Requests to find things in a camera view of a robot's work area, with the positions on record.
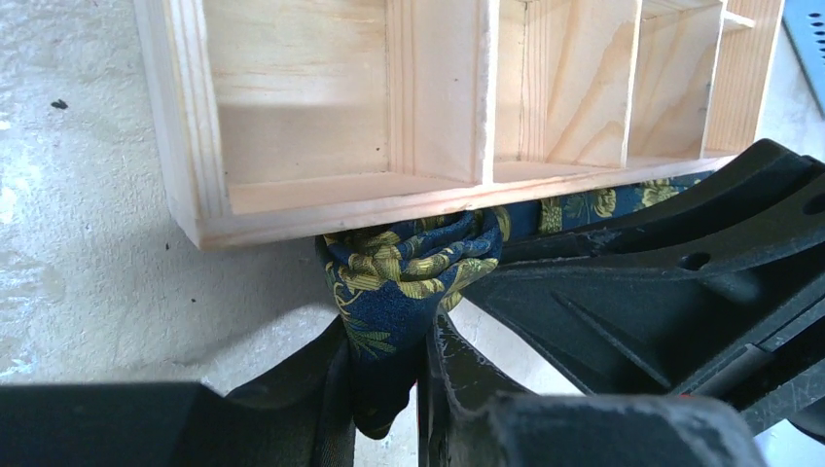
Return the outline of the light blue plastic basket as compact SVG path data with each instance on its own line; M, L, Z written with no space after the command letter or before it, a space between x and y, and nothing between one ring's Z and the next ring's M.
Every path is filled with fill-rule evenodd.
M824 0L786 0L783 25L824 114Z

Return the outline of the wooden compartment tray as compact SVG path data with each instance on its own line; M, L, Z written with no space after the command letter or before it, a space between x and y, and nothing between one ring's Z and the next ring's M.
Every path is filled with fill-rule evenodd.
M715 170L781 1L138 1L172 217L200 249Z

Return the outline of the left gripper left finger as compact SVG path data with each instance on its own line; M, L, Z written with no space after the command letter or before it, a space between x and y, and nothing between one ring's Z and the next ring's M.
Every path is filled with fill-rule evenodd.
M350 466L348 345L333 321L220 395L197 381L5 385L5 466Z

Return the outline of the blue floral tie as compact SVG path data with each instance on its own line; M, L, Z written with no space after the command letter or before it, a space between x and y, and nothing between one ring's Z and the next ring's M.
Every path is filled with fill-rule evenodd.
M417 381L435 315L491 273L506 243L618 218L677 196L700 172L580 194L322 234L316 247L353 365L353 421L373 440L389 433Z

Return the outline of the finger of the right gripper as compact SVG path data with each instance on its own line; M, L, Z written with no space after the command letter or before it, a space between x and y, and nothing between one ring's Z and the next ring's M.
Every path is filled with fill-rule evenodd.
M651 276L629 255L510 264L464 294L584 393L720 396L804 329L824 248L681 253Z
M651 251L751 218L822 175L824 163L769 139L714 172L507 205L501 264Z

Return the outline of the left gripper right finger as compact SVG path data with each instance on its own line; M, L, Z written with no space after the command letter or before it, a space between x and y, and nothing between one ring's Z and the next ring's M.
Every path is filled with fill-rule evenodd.
M762 466L740 415L683 396L551 396L508 377L437 313L417 387L421 466Z

